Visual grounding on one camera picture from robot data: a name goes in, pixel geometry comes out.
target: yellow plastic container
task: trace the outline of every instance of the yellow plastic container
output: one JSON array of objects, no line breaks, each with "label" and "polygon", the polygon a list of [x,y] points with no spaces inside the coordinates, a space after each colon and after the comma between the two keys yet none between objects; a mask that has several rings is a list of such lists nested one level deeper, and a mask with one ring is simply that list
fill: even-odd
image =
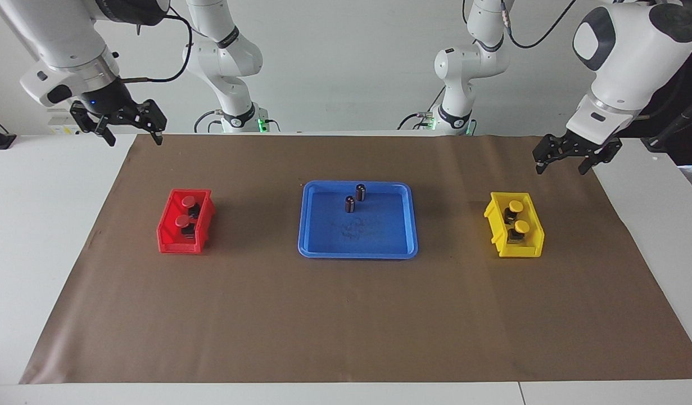
[{"label": "yellow plastic container", "polygon": [[[523,210],[518,213],[517,220],[526,221],[528,226],[527,233],[520,241],[508,241],[508,231],[514,227],[513,224],[505,222],[505,208],[511,201],[523,204]],[[545,233],[541,226],[541,221],[536,215],[536,208],[533,207],[533,200],[527,192],[492,192],[490,193],[490,203],[483,214],[488,218],[490,230],[493,234],[491,243],[495,244],[500,257],[541,257],[543,251],[543,240]]]}]

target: brown mat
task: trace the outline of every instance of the brown mat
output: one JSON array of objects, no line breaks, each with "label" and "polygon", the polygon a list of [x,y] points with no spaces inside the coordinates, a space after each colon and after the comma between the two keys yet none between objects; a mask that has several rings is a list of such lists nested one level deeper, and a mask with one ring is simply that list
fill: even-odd
[{"label": "brown mat", "polygon": [[[598,180],[578,159],[536,176],[536,142],[139,136],[21,382],[692,379],[692,344]],[[313,179],[409,184],[418,256],[300,256]],[[161,210],[188,187],[212,189],[210,245],[161,255]],[[497,257],[491,191],[531,193],[540,259]]]}]

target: yellow cap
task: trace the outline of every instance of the yellow cap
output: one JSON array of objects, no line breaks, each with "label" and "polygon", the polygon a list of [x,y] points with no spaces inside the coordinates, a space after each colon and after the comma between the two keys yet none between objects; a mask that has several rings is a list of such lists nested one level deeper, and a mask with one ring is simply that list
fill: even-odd
[{"label": "yellow cap", "polygon": [[515,222],[515,231],[518,233],[528,233],[531,230],[531,226],[524,220],[517,220]]},{"label": "yellow cap", "polygon": [[523,203],[518,200],[512,200],[508,203],[508,209],[511,213],[520,213],[523,211]]}]

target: white table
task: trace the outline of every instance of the white table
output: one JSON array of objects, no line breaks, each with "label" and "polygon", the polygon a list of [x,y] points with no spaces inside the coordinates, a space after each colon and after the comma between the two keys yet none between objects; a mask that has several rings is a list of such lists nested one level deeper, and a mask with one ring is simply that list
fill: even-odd
[{"label": "white table", "polygon": [[[692,403],[692,380],[16,385],[132,142],[20,137],[0,151],[0,403]],[[692,186],[636,140],[596,173],[692,339]]]}]

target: blue tray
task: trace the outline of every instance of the blue tray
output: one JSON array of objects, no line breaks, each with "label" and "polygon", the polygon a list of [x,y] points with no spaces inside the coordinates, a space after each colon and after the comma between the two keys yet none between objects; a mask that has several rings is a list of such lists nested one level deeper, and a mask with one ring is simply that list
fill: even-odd
[{"label": "blue tray", "polygon": [[[345,210],[356,185],[364,201]],[[411,259],[418,253],[410,188],[395,182],[312,181],[303,188],[298,250],[327,259]]]}]

